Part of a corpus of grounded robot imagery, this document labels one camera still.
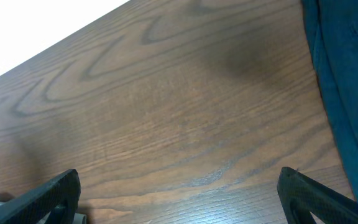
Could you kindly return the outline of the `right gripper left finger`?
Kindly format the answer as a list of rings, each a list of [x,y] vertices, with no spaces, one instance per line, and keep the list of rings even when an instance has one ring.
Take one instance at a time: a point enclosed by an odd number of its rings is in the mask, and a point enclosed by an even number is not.
[[[0,205],[0,224],[72,224],[81,194],[74,169],[50,179],[43,185]]]

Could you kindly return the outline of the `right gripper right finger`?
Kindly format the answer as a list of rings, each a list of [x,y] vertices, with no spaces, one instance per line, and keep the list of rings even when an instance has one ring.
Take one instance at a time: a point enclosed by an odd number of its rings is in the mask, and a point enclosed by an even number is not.
[[[282,167],[277,184],[289,224],[358,224],[358,203],[290,167]]]

